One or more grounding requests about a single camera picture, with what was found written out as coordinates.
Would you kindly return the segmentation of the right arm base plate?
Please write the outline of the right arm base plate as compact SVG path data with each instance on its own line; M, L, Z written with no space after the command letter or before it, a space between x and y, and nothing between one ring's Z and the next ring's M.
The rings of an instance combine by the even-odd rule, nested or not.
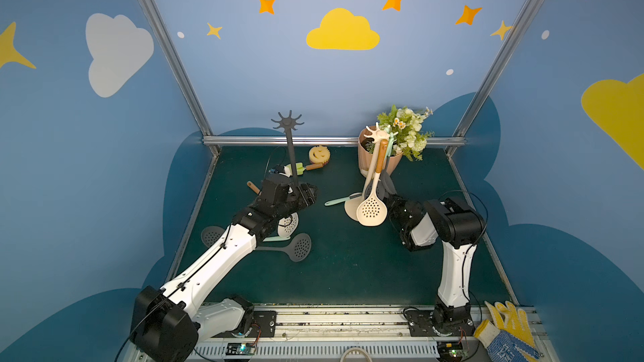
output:
M475 332L471 319L444 321L434 310L406 308L402 316L408 323L412 337L460 337L471 336Z

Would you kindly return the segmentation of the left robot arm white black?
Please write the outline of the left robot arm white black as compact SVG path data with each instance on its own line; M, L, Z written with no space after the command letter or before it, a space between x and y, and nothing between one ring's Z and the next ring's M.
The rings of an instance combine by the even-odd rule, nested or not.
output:
M202 340L243 335L254 307L236 296L201 311L216 285L255 251L278 223L317 201L318 188L271 174L256 199L233 217L222 236L191 266L161 288L147 286L135 299L129 340L154 361L185 361Z

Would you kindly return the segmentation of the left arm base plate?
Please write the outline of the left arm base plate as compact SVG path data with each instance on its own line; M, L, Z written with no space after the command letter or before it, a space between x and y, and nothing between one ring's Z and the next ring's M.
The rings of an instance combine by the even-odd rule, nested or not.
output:
M256 311L253 319L243 320L243 326L233 331L216 335L216 338L273 338L277 327L277 312L273 310Z

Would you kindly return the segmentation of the yellow blue work glove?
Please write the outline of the yellow blue work glove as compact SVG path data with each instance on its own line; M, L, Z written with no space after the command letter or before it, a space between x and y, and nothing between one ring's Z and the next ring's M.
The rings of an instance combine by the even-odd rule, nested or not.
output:
M540 353L530 331L527 313L510 301L485 302L491 320L483 320L474 336L493 362L538 361Z

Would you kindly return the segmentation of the yellow smiley sponge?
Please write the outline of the yellow smiley sponge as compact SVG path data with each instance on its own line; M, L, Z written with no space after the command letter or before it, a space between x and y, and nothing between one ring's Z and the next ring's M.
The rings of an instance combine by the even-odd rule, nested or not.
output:
M326 165L330 161L330 150L325 146L315 146L309 150L309 159L312 164Z

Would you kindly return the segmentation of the grey skimmer far left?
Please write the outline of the grey skimmer far left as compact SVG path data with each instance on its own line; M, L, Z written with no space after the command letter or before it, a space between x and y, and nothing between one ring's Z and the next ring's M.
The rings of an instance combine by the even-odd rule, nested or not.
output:
M225 230L220 226L207 226L201 231L201 240L206 248L210 248L221 238Z

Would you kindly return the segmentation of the pink pot with flowers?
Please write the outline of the pink pot with flowers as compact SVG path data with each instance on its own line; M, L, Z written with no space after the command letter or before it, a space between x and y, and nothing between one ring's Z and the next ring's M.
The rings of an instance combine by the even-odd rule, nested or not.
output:
M428 139L434 136L433 132L422 131L423 123L433 114L429 108L416 112L409 107L392 105L389 112L383 112L377 116L380 127L390 127L390 133L396 134L389 156L389 174L396 169L402 157L406 157L410 162L423 159L422 153L427 147Z

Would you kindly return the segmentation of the dark grey utensil rack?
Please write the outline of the dark grey utensil rack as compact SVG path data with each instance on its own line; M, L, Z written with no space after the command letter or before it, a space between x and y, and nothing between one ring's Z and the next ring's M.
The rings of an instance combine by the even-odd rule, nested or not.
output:
M277 129L283 129L288 148L288 155L290 160L290 170L291 178L295 188L300 186L300 181L297 173L297 161L295 157L294 143L293 143L293 132L297 130L298 126L303 125L303 122L300 122L302 115L293 117L293 112L289 111L288 115L284 116L281 112L278 113L278 119L272 119L272 122L278 124Z

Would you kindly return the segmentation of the cream skimmer wooden handle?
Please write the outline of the cream skimmer wooden handle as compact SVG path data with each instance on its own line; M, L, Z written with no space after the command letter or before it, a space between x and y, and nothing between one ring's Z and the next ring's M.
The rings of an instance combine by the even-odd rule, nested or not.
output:
M372 180L370 195L357 208L358 222L363 226L380 226L387 217L387 207L377 196L377 186L387 153L388 140L383 139L379 145L377 165Z
M266 241L287 241L291 238L299 225L299 215L297 213L291 214L287 218L283 218L278 223L277 235L270 236Z

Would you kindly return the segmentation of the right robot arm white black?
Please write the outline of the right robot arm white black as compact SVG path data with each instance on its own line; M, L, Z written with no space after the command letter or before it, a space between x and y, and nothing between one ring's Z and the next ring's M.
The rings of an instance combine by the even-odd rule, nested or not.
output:
M469 282L473 255L486 229L484 218L459 197L420 202L393 194L386 206L409 251L442 243L441 280L430 318L434 332L442 336L474 333Z

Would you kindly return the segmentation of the cream utensil rack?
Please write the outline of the cream utensil rack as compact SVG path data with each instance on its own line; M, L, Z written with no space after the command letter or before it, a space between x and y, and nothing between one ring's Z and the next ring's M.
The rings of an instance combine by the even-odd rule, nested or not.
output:
M352 194L351 198L345 202L345 212L354 221L362 222L359 218L359 212L362 210L361 204L369 199L371 191L367 189L372 183L373 177L380 180L380 175L388 172L388 158L392 152L392 143L396 136L390 133L390 127L380 127L377 122L375 126L367 126L359 136L358 143L358 161L361 173L366 177L362 192Z

